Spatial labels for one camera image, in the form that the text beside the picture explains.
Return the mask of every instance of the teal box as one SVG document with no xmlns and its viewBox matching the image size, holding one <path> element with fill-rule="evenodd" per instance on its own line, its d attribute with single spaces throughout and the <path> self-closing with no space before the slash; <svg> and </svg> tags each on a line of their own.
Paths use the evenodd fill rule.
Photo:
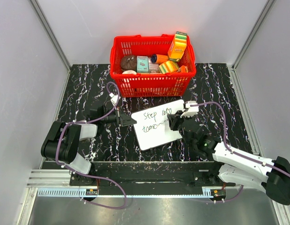
<svg viewBox="0 0 290 225">
<path fill-rule="evenodd" d="M 147 56 L 137 56 L 136 72 L 147 74 L 149 72 L 149 63 Z"/>
</svg>

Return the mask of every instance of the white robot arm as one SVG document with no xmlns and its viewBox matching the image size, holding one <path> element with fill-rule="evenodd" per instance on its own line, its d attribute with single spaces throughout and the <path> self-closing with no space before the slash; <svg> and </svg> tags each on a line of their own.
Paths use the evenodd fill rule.
<svg viewBox="0 0 290 225">
<path fill-rule="evenodd" d="M 210 182 L 216 184 L 220 179 L 255 188 L 274 201 L 289 205 L 290 176 L 286 175 L 290 175 L 289 162 L 282 157 L 272 160 L 255 156 L 212 138 L 193 118 L 198 111 L 196 102 L 188 101 L 184 111 L 167 116 L 170 129 L 179 131 L 188 148 L 202 159 L 214 161 L 215 166 L 208 173 Z"/>
</svg>

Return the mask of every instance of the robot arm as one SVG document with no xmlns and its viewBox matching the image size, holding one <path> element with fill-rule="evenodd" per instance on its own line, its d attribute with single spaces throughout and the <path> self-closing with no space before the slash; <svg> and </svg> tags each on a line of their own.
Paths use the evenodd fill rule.
<svg viewBox="0 0 290 225">
<path fill-rule="evenodd" d="M 208 135 L 205 127 L 200 126 L 194 115 L 199 108 L 191 105 L 196 102 L 185 102 L 185 110 L 169 114 L 171 130 L 181 134 L 185 144 L 202 159 L 214 161 L 213 169 L 207 172 L 210 183 L 223 182 L 237 183 L 263 191 L 272 200 L 290 204 L 290 178 L 283 173 L 265 166 L 272 165 L 290 174 L 289 162 L 278 157 L 276 160 L 255 156 L 229 146 L 230 152 L 223 142 Z"/>
<path fill-rule="evenodd" d="M 88 120 L 100 118 L 106 115 L 108 111 L 109 110 L 107 110 L 105 106 L 101 106 L 96 110 L 90 110 L 90 113 L 87 116 Z M 69 165 L 75 171 L 88 174 L 91 168 L 91 162 L 85 160 L 78 153 L 79 141 L 99 136 L 104 129 L 104 124 L 107 123 L 116 123 L 119 126 L 124 127 L 136 124 L 136 121 L 130 116 L 124 114 L 123 111 L 117 107 L 113 113 L 104 119 L 97 121 L 95 124 L 86 123 L 73 124 L 69 126 L 59 148 L 59 161 Z M 41 154 L 43 157 L 55 160 L 59 138 L 65 125 L 65 122 L 53 122 L 41 148 Z"/>
</svg>

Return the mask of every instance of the gray wall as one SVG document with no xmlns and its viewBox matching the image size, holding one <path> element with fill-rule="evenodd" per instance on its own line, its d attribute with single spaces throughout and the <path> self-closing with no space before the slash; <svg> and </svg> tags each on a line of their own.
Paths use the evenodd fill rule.
<svg viewBox="0 0 290 225">
<path fill-rule="evenodd" d="M 237 72 L 265 156 L 290 161 L 290 0 L 275 3 Z"/>
<path fill-rule="evenodd" d="M 109 63 L 115 36 L 191 38 L 196 62 L 233 63 L 267 0 L 38 0 L 72 64 Z"/>
<path fill-rule="evenodd" d="M 227 198 L 237 190 L 229 189 Z M 84 205 L 78 198 L 37 197 L 29 225 L 278 225 L 269 198 L 244 190 L 234 201 L 206 204 L 208 199 L 128 198 L 127 208 L 110 210 Z M 121 198 L 98 198 L 97 203 L 120 206 Z"/>
<path fill-rule="evenodd" d="M 11 225 L 67 71 L 28 0 L 0 0 L 0 225 Z"/>
</svg>

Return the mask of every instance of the metal floor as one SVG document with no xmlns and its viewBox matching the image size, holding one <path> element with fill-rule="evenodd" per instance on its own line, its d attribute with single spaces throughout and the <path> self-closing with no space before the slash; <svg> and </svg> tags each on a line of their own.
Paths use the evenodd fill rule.
<svg viewBox="0 0 290 225">
<path fill-rule="evenodd" d="M 228 190 L 228 198 L 236 190 Z M 120 206 L 122 199 L 100 198 L 101 204 Z M 66 197 L 37 197 L 29 225 L 277 225 L 269 198 L 247 189 L 225 204 L 200 199 L 129 199 L 124 210 L 109 210 Z"/>
</svg>

